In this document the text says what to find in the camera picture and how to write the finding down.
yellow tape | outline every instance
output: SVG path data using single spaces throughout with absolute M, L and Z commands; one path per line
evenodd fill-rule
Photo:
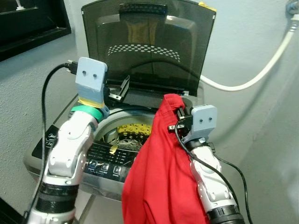
M 118 146 L 114 145 L 114 146 L 111 146 L 110 148 L 110 154 L 114 155 L 116 150 L 117 150 Z
M 96 107 L 96 108 L 103 108 L 105 106 L 104 102 L 100 104 L 98 102 L 94 102 L 92 100 L 81 98 L 81 97 L 79 97 L 79 103 L 86 105 L 86 106 Z
M 207 6 L 204 2 L 200 2 L 200 3 L 198 3 L 198 5 L 199 6 L 201 6 L 201 7 L 204 7 L 204 8 L 207 8 L 207 9 L 210 9 L 210 10 L 212 10 L 212 11 L 215 11 L 215 12 L 217 12 L 217 10 L 215 9 L 215 8 L 212 8 L 212 7 L 209 7 L 209 6 Z

red cloth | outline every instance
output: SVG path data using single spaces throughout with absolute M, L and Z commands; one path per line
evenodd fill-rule
M 164 96 L 149 139 L 141 148 L 126 178 L 122 193 L 125 224 L 207 224 L 197 194 L 190 160 L 175 133 L 175 111 L 184 107 L 176 94 Z

window frame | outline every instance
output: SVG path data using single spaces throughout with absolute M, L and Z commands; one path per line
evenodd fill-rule
M 35 7 L 0 14 L 0 61 L 71 33 L 63 0 L 33 0 Z

washing machine lid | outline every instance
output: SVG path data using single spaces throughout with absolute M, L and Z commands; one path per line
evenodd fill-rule
M 90 58 L 107 83 L 196 96 L 216 12 L 186 0 L 100 0 L 82 7 Z

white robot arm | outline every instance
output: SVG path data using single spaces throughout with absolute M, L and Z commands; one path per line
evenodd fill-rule
M 93 144 L 93 132 L 109 115 L 103 100 L 106 71 L 103 62 L 79 59 L 76 84 L 83 105 L 72 109 L 75 111 L 72 117 L 58 131 L 58 140 L 49 153 L 28 224 L 72 224 L 86 154 Z
M 190 168 L 197 186 L 200 200 L 211 224 L 245 224 L 239 212 L 235 193 L 221 174 L 221 165 L 207 144 L 208 136 L 216 127 L 217 108 L 201 105 L 191 109 L 185 116 L 178 111 L 179 122 L 176 135 L 181 147 L 190 155 Z M 178 128 L 188 129 L 187 135 L 178 136 Z

